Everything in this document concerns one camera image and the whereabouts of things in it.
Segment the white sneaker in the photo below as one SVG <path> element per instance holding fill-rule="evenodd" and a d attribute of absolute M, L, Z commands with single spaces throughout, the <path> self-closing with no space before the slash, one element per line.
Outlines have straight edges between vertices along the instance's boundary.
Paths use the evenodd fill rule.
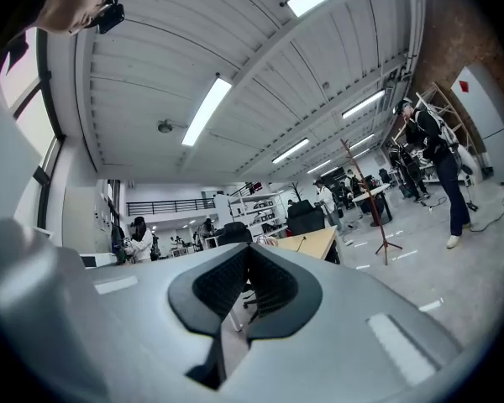
<path fill-rule="evenodd" d="M 448 242 L 446 243 L 446 248 L 448 249 L 455 248 L 458 245 L 460 239 L 461 239 L 460 236 L 450 236 Z"/>

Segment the black jacket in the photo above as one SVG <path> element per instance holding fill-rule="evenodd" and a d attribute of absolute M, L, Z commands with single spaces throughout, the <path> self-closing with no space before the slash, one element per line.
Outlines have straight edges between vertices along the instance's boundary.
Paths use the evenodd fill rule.
<path fill-rule="evenodd" d="M 408 144 L 424 143 L 423 158 L 438 165 L 451 152 L 446 143 L 439 137 L 440 130 L 437 121 L 427 111 L 415 111 L 413 119 L 418 117 L 418 125 L 409 121 L 405 131 Z"/>

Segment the railing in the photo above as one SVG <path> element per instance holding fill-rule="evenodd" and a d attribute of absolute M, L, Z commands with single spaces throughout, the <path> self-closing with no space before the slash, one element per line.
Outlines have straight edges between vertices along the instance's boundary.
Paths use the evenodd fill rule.
<path fill-rule="evenodd" d="M 156 213 L 200 211 L 202 209 L 214 209 L 213 199 L 198 198 L 193 200 L 170 200 L 170 201 L 132 201 L 127 203 L 129 216 L 155 215 Z"/>
<path fill-rule="evenodd" d="M 249 194 L 254 194 L 255 192 L 261 190 L 263 186 L 261 186 L 261 182 L 255 182 L 254 184 L 252 182 L 247 182 L 243 188 L 240 190 L 237 190 L 236 192 L 233 192 L 230 194 L 230 196 L 233 197 L 239 197 L 239 196 L 247 196 Z"/>

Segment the gray floor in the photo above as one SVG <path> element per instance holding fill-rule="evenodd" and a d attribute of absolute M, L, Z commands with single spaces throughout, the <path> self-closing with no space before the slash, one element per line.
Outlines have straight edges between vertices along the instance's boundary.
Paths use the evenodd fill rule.
<path fill-rule="evenodd" d="M 426 202 L 436 204 L 444 190 L 438 184 L 429 186 L 432 197 Z M 462 188 L 465 199 L 467 190 Z M 503 211 L 504 186 L 493 180 L 471 187 L 473 202 L 480 207 L 470 212 L 473 229 L 483 228 Z M 483 338 L 500 321 L 504 312 L 504 217 L 483 233 L 464 231 L 460 244 L 446 249 L 449 237 L 449 202 L 433 208 L 404 200 L 393 188 L 386 192 L 392 222 L 384 226 L 389 241 L 403 250 L 388 249 L 389 264 L 385 266 L 379 228 L 370 227 L 371 218 L 359 219 L 358 210 L 346 212 L 344 220 L 354 221 L 357 228 L 344 239 L 353 240 L 342 247 L 344 265 L 361 268 L 376 277 L 416 306 L 434 303 L 428 315 L 442 323 L 463 346 Z M 234 307 L 241 322 L 248 322 L 255 307 L 243 309 L 241 300 Z M 246 355 L 246 326 L 235 332 L 230 320 L 223 323 L 223 351 L 227 373 L 237 367 Z"/>

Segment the ceiling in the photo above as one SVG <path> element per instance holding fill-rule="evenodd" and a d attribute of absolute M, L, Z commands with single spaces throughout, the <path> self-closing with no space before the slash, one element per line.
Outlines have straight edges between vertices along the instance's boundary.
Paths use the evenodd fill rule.
<path fill-rule="evenodd" d="M 285 1 L 120 0 L 123 23 L 80 36 L 77 101 L 99 171 L 137 181 L 287 181 L 327 157 L 343 164 L 340 139 L 375 133 L 354 152 L 379 146 L 390 105 L 407 89 L 399 78 L 417 28 L 412 0 L 328 0 L 301 18 Z M 217 73 L 233 88 L 196 144 L 183 146 Z M 341 118 L 383 87 L 383 99 Z M 168 134 L 157 130 L 165 119 Z M 305 148 L 271 163 L 305 137 Z"/>

